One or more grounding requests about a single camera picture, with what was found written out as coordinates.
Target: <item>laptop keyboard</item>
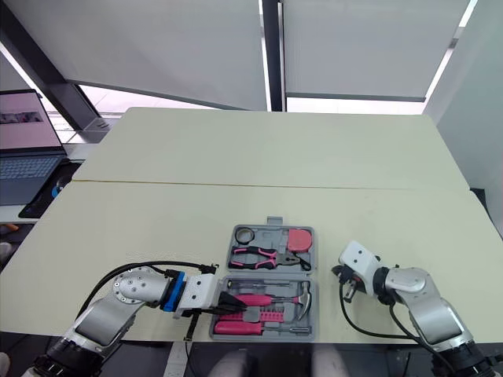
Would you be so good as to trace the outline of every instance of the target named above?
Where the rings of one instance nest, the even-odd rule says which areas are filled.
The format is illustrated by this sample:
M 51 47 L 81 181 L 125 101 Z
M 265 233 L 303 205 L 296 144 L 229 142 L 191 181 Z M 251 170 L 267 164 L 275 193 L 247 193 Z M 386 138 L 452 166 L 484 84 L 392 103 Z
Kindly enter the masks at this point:
M 44 159 L 0 159 L 0 179 L 45 177 L 58 157 Z

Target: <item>laptop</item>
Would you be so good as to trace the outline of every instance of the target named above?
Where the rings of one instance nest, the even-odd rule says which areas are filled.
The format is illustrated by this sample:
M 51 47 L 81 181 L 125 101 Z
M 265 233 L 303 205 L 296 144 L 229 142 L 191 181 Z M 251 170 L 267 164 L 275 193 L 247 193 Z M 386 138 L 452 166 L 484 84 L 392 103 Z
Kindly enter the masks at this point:
M 30 203 L 65 157 L 36 91 L 0 91 L 0 206 Z

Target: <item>roller shade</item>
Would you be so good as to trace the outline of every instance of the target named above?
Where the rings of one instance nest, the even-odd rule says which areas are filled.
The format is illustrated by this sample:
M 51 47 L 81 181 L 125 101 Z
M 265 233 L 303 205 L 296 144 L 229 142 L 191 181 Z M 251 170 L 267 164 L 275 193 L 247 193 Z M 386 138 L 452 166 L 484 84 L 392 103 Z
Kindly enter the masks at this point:
M 284 0 L 290 97 L 422 101 L 468 0 Z
M 0 90 L 30 89 L 16 69 L 0 53 Z
M 70 81 L 266 110 L 257 1 L 6 3 Z

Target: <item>pink pliers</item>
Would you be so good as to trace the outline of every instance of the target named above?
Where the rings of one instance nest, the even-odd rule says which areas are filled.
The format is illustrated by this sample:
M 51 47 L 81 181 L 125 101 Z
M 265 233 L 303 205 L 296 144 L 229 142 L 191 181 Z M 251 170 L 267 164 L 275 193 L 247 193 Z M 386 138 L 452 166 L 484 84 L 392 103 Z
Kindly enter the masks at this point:
M 255 254 L 267 257 L 266 261 L 257 263 L 242 263 L 233 261 L 233 256 L 238 254 Z M 298 265 L 300 258 L 290 254 L 278 254 L 276 249 L 262 249 L 257 246 L 233 247 L 229 267 L 231 269 L 275 269 L 278 265 Z

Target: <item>toolbox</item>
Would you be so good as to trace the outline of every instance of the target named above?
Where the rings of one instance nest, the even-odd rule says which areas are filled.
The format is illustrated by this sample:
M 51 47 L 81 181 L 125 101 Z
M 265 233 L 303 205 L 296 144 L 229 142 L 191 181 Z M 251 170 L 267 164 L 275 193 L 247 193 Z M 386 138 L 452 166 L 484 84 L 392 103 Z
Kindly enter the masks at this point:
M 236 225 L 220 291 L 245 302 L 243 313 L 211 319 L 210 337 L 228 342 L 311 342 L 318 331 L 316 239 L 309 226 Z

